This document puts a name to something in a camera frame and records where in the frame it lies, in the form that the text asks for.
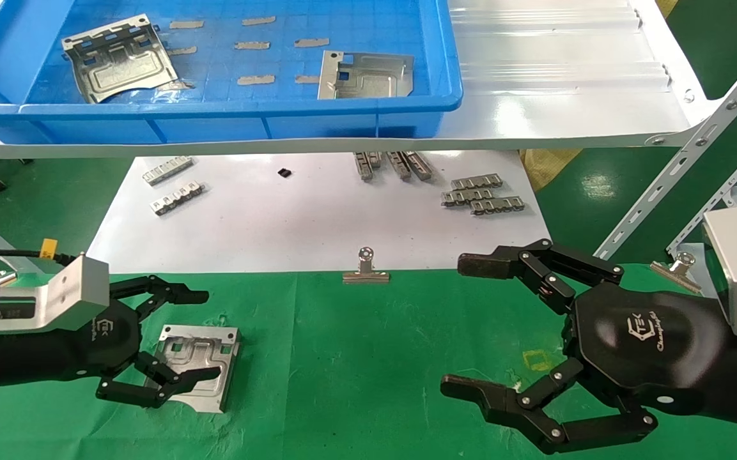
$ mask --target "silver metal bracket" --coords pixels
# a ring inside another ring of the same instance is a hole
[[[404,97],[413,91],[413,71],[414,56],[325,50],[318,99]]]
[[[501,187],[503,184],[504,181],[499,177],[499,174],[486,174],[483,176],[453,180],[451,181],[451,188],[453,190],[472,190],[474,188],[483,187]]]
[[[178,75],[146,15],[137,15],[72,35],[61,46],[75,81],[91,104],[122,91],[156,88]]]
[[[156,213],[156,215],[165,215],[167,212],[181,206],[181,204],[201,195],[205,189],[206,186],[204,186],[204,184],[191,181],[187,185],[179,188],[178,191],[170,193],[169,195],[160,198],[160,200],[153,201],[150,204],[150,207],[152,208],[152,212]]]
[[[477,188],[474,190],[452,190],[442,193],[442,206],[453,207],[470,204],[474,200],[486,200],[494,198],[493,191],[489,188]]]
[[[357,172],[360,174],[360,179],[364,181],[370,181],[374,178],[374,169],[371,168],[371,158],[364,151],[359,151],[354,154],[354,162],[357,164]]]
[[[470,202],[470,213],[473,215],[486,215],[486,213],[509,213],[511,211],[524,210],[524,202],[519,196],[506,196],[504,198],[488,198],[487,200],[476,200]]]
[[[408,162],[405,160],[405,154],[401,151],[389,151],[386,153],[388,153],[388,161],[401,180],[409,180],[411,178],[411,167],[408,166]]]
[[[144,172],[141,176],[144,178],[146,183],[155,185],[167,178],[173,177],[175,174],[180,173],[182,170],[189,168],[195,164],[195,160],[192,157],[175,157],[170,161],[167,161],[163,165],[155,166],[155,168]]]
[[[687,252],[680,252],[675,256],[675,262],[669,267],[659,262],[652,262],[649,267],[652,268],[653,272],[660,274],[662,277],[678,283],[679,286],[690,292],[698,294],[701,292],[701,286],[687,277],[689,268],[694,264],[695,256]]]
[[[386,284],[391,280],[391,275],[386,272],[374,271],[374,250],[364,247],[359,252],[360,265],[358,272],[343,273],[345,284]]]
[[[424,160],[418,151],[406,151],[405,159],[408,161],[408,166],[411,167],[411,170],[417,175],[419,180],[426,181],[433,177],[433,169],[428,165],[427,161]]]
[[[237,327],[164,326],[155,350],[155,358],[161,363],[178,373],[220,367],[216,379],[199,381],[194,390],[169,400],[184,403],[199,413],[223,413],[239,350]],[[146,379],[144,387],[158,388],[158,385]]]

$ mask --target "white shelf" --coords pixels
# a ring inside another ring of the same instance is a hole
[[[449,0],[465,96],[434,139],[201,143],[193,155],[640,146],[699,125],[704,96],[655,0]],[[0,158],[152,157],[178,146],[0,146]]]

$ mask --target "green mat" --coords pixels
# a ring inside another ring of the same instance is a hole
[[[95,378],[0,388],[0,459],[543,457],[438,386],[452,372],[526,387],[563,359],[560,317],[518,282],[421,271],[344,286],[339,276],[164,276],[211,298],[161,308],[144,326],[146,349],[164,323],[240,327],[226,413],[103,402]],[[641,265],[626,267],[623,285],[674,288]],[[548,412],[567,420],[610,410],[573,387]],[[564,457],[737,457],[737,425],[658,415],[642,443]]]

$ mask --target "yellow label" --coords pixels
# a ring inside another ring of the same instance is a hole
[[[58,245],[58,241],[52,240],[50,238],[44,238],[44,241],[42,241],[42,249],[41,251],[39,251],[38,257],[42,259],[52,260],[53,257],[56,255],[56,247]]]

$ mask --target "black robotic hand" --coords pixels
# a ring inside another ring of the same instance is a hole
[[[486,422],[515,428],[545,454],[642,440],[657,427],[645,408],[737,423],[737,336],[716,299],[619,287],[623,269],[540,240],[462,254],[462,275],[521,280],[556,314],[568,357],[524,392],[447,375],[442,395],[479,405]],[[556,274],[590,290],[575,291]],[[558,423],[543,408],[578,382],[614,416]]]
[[[137,309],[121,299],[151,294]],[[164,303],[205,303],[207,291],[192,291],[180,283],[148,276],[110,285],[110,306],[76,331],[0,335],[0,387],[32,381],[71,381],[90,376],[102,379],[96,397],[124,404],[158,408],[173,395],[187,393],[199,381],[217,378],[220,367],[175,373],[152,355],[140,352],[141,322]],[[18,306],[6,310],[9,318],[20,314]],[[123,370],[135,369],[160,385],[139,387],[113,381]]]

